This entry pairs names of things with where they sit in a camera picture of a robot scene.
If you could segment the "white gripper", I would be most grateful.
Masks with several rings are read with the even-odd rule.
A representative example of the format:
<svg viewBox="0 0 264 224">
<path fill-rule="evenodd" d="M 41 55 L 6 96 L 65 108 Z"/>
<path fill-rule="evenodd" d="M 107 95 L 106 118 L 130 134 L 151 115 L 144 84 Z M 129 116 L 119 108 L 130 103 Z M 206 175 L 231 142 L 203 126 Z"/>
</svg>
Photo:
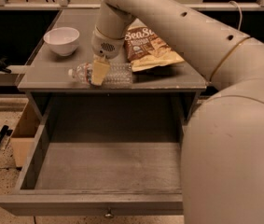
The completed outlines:
<svg viewBox="0 0 264 224">
<path fill-rule="evenodd" d="M 123 47 L 124 39 L 113 39 L 103 35 L 97 28 L 94 28 L 91 38 L 91 47 L 95 58 L 92 64 L 91 83 L 95 86 L 101 86 L 104 78 L 110 70 L 110 63 L 107 59 L 113 59 L 118 56 Z"/>
</svg>

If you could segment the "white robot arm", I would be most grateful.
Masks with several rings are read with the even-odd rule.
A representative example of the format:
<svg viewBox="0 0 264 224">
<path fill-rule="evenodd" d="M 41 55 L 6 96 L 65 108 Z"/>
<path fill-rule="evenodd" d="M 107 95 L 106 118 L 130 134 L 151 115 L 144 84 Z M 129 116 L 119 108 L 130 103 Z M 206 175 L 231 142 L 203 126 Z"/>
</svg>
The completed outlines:
<svg viewBox="0 0 264 224">
<path fill-rule="evenodd" d="M 182 142 L 185 223 L 264 224 L 264 44 L 173 0 L 103 1 L 103 36 L 133 15 L 218 90 Z"/>
</svg>

